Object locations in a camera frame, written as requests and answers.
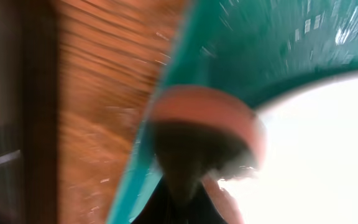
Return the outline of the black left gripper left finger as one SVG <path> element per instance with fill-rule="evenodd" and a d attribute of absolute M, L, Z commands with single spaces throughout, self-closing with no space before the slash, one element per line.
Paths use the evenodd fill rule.
<path fill-rule="evenodd" d="M 173 201 L 162 177 L 142 211 L 131 224 L 174 224 Z"/>

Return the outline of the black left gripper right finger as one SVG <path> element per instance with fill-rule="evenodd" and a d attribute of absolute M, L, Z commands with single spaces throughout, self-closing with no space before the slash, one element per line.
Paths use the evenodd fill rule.
<path fill-rule="evenodd" d="M 184 219 L 186 224 L 227 224 L 202 184 L 198 184 L 195 196 L 185 207 Z"/>

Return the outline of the pink white plate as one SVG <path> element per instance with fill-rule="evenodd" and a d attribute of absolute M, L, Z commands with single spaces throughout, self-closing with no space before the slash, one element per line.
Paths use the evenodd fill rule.
<path fill-rule="evenodd" d="M 295 90 L 259 116 L 263 168 L 218 181 L 241 220 L 358 224 L 358 71 Z"/>

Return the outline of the pink and black sponge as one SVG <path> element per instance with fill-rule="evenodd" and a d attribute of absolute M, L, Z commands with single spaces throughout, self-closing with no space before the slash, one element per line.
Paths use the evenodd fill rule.
<path fill-rule="evenodd" d="M 154 103 L 149 120 L 200 124 L 239 138 L 247 149 L 239 156 L 218 163 L 215 169 L 223 175 L 233 175 L 241 166 L 258 168 L 264 163 L 265 146 L 259 117 L 240 99 L 223 91 L 175 86 Z"/>

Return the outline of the black plastic tray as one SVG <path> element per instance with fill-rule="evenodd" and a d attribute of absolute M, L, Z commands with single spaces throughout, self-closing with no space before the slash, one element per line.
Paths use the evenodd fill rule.
<path fill-rule="evenodd" d="M 56 223 L 58 15 L 0 0 L 0 223 Z"/>

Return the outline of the teal plastic tray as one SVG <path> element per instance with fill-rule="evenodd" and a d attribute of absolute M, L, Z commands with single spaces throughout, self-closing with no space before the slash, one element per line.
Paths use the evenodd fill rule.
<path fill-rule="evenodd" d="M 358 0 L 199 1 L 159 89 L 199 84 L 254 108 L 358 71 Z"/>

